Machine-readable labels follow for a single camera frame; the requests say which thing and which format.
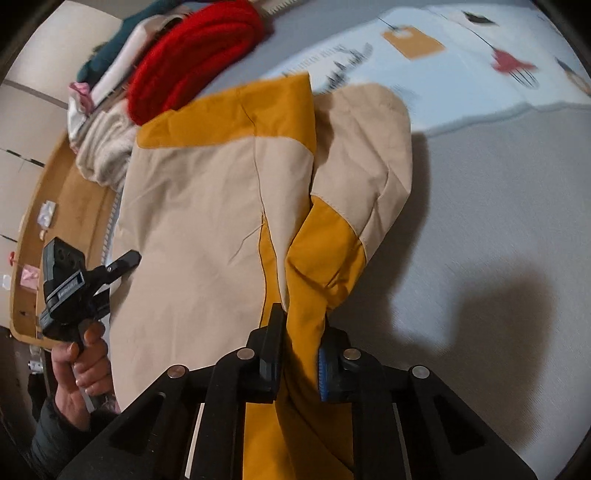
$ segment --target small package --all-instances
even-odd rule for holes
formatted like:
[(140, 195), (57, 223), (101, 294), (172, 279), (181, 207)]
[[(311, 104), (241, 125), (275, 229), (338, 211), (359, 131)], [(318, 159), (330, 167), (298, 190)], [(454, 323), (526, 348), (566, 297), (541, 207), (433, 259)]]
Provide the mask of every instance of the small package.
[(56, 212), (56, 203), (50, 200), (43, 202), (39, 215), (37, 216), (37, 223), (44, 229), (47, 230), (51, 225), (53, 214)]
[(21, 273), (21, 287), (36, 292), (39, 288), (39, 277), (41, 271), (32, 265), (25, 265)]

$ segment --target orange tag print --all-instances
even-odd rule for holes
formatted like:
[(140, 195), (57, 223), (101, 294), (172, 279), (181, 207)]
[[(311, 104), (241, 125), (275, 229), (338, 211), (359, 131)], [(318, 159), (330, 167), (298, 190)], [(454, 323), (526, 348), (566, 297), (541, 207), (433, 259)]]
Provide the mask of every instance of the orange tag print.
[(425, 35), (414, 27), (391, 28), (382, 33), (382, 36), (409, 60), (445, 50), (445, 47), (433, 37)]

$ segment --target finger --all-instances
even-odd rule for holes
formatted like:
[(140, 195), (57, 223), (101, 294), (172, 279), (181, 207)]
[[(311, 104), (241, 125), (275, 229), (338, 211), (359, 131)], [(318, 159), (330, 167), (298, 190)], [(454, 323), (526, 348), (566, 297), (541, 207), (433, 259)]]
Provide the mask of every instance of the finger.
[(82, 388), (90, 387), (111, 373), (111, 362), (107, 357), (101, 358), (91, 368), (76, 378), (76, 385)]
[(78, 390), (72, 362), (78, 356), (78, 346), (75, 343), (60, 343), (51, 350), (51, 366), (58, 385), (66, 392), (71, 393)]
[(101, 322), (92, 322), (84, 332), (84, 344), (90, 346), (96, 343), (105, 334), (105, 325)]
[(86, 389), (86, 393), (91, 397), (105, 393), (113, 393), (113, 391), (113, 377), (111, 375), (101, 378), (98, 382), (93, 383)]
[(74, 363), (76, 374), (79, 375), (86, 372), (101, 358), (106, 357), (108, 350), (109, 348), (103, 339), (85, 348)]

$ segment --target hand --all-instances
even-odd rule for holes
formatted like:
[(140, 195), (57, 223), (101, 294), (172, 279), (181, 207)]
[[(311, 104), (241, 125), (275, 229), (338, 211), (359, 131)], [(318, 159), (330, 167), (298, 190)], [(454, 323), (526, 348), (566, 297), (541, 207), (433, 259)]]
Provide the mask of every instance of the hand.
[(85, 331), (85, 349), (80, 356), (75, 343), (61, 343), (51, 350), (51, 363), (57, 380), (56, 407), (74, 427), (82, 431), (90, 429), (90, 413), (79, 387), (85, 388), (91, 397), (113, 393), (108, 347), (102, 339), (104, 333), (105, 326), (101, 322), (93, 322)]

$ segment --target wooden shelf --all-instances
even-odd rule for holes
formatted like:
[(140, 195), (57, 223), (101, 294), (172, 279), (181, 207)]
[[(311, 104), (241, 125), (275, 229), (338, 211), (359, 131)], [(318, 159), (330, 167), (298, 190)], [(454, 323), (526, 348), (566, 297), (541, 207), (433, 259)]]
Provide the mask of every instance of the wooden shelf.
[[(12, 270), (10, 330), (21, 342), (49, 349), (56, 342), (43, 337), (37, 328), (37, 316), (45, 308), (41, 288), (43, 279), (37, 294), (22, 288), (22, 268), (26, 264), (40, 267), (43, 247), (56, 236), (85, 254), (87, 268), (98, 266), (115, 200), (113, 190), (85, 180), (80, 175), (75, 159), (65, 135), (47, 162), (31, 198), (21, 226)], [(55, 202), (57, 208), (42, 241), (37, 215), (46, 200)]]

